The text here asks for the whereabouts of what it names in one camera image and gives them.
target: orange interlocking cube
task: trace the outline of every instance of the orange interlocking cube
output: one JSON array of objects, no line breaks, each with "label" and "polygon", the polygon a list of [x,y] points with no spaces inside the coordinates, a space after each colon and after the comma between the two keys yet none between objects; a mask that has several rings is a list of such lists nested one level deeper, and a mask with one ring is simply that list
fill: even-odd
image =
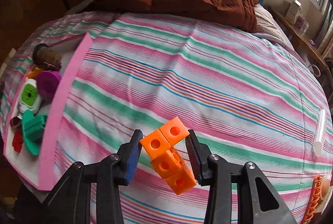
[{"label": "orange interlocking cube", "polygon": [[171,145],[167,142],[159,129],[141,139],[140,143],[153,160],[171,148]]},{"label": "orange interlocking cube", "polygon": [[150,163],[161,178],[165,179],[181,170],[184,165],[184,159],[179,155],[174,147],[171,147]]},{"label": "orange interlocking cube", "polygon": [[35,79],[37,77],[37,75],[39,75],[40,72],[42,72],[42,71],[43,70],[36,67],[36,68],[32,69],[30,73],[28,73],[27,78]]},{"label": "orange interlocking cube", "polygon": [[188,130],[178,117],[175,117],[171,121],[162,125],[159,130],[171,146],[176,145],[179,141],[189,135]]},{"label": "orange interlocking cube", "polygon": [[189,167],[184,164],[179,172],[172,174],[165,179],[165,182],[177,195],[186,192],[196,186],[196,180]]}]

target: brown blanket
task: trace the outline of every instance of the brown blanket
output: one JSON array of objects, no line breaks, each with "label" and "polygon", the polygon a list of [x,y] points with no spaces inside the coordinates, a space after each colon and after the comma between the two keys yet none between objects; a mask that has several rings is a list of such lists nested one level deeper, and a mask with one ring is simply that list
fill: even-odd
[{"label": "brown blanket", "polygon": [[93,9],[173,14],[256,32],[257,3],[258,0],[99,0]]}]

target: orange toy track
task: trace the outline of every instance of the orange toy track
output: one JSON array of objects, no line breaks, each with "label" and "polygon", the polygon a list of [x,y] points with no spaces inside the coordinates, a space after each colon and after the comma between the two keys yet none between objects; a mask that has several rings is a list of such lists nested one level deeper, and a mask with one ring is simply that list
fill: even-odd
[{"label": "orange toy track", "polygon": [[313,212],[318,205],[318,200],[320,199],[322,180],[323,180],[323,178],[321,178],[320,175],[317,175],[313,180],[309,204],[308,204],[308,207],[306,208],[306,211],[305,211],[301,224],[306,223],[313,218]]}]

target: purple toy disc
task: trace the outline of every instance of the purple toy disc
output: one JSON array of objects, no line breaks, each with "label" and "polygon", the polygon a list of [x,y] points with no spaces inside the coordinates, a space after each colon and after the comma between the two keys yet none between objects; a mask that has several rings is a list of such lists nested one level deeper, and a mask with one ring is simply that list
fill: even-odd
[{"label": "purple toy disc", "polygon": [[39,95],[46,101],[52,101],[60,80],[61,75],[57,71],[42,71],[36,77]]}]

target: red toy piece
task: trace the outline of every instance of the red toy piece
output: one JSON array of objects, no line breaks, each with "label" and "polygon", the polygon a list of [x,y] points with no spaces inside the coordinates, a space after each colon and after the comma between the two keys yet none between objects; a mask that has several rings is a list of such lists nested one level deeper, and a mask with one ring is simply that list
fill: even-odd
[{"label": "red toy piece", "polygon": [[16,131],[14,133],[14,138],[13,138],[13,142],[12,142],[14,151],[20,153],[21,149],[22,149],[22,144],[23,144],[22,131],[20,128],[18,128],[18,129],[16,129]]},{"label": "red toy piece", "polygon": [[181,170],[181,167],[184,165],[184,159],[174,147],[171,147],[162,155],[152,160],[150,164],[161,178],[165,179]]}]

